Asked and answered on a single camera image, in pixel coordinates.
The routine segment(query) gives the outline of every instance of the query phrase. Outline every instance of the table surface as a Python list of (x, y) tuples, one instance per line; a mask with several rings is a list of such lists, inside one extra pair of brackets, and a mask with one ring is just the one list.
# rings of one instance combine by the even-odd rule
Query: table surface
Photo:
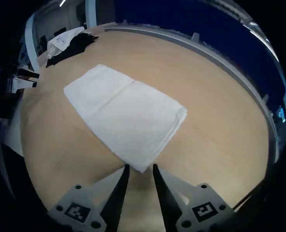
[[(101, 33), (84, 53), (40, 68), (22, 101), (22, 149), (30, 178), (49, 210), (73, 185), (124, 165), (92, 133), (63, 93), (103, 64), (167, 94), (188, 109), (155, 163), (192, 185), (206, 182), (233, 207), (264, 177), (267, 123), (251, 96), (195, 52), (152, 36)], [(119, 231), (164, 231), (151, 166), (131, 170)]]

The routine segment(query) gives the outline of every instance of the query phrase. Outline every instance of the white cloth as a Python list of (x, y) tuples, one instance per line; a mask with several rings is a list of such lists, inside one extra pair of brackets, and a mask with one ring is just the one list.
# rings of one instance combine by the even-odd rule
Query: white cloth
[(187, 115), (177, 101), (104, 65), (89, 70), (65, 87), (64, 93), (93, 133), (140, 172)]
[(56, 56), (66, 50), (66, 48), (70, 45), (71, 40), (84, 30), (84, 27), (77, 27), (72, 30), (65, 31), (60, 35), (57, 35), (55, 38), (49, 40), (47, 43), (47, 58), (50, 59), (51, 57)]

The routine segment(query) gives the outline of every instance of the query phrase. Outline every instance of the black cloth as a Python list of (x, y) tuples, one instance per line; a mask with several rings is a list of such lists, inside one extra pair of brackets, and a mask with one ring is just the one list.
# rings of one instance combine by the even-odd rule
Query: black cloth
[(86, 33), (78, 34), (71, 40), (70, 45), (66, 48), (66, 50), (64, 50), (63, 52), (61, 52), (60, 54), (56, 56), (53, 56), (51, 59), (47, 61), (46, 68), (49, 67), (50, 65), (55, 65), (59, 63), (60, 61), (67, 59), (71, 56), (75, 56), (79, 53), (83, 53), (86, 47), (89, 44), (92, 44), (93, 42), (95, 42), (97, 38), (98, 38), (97, 36), (92, 36)]

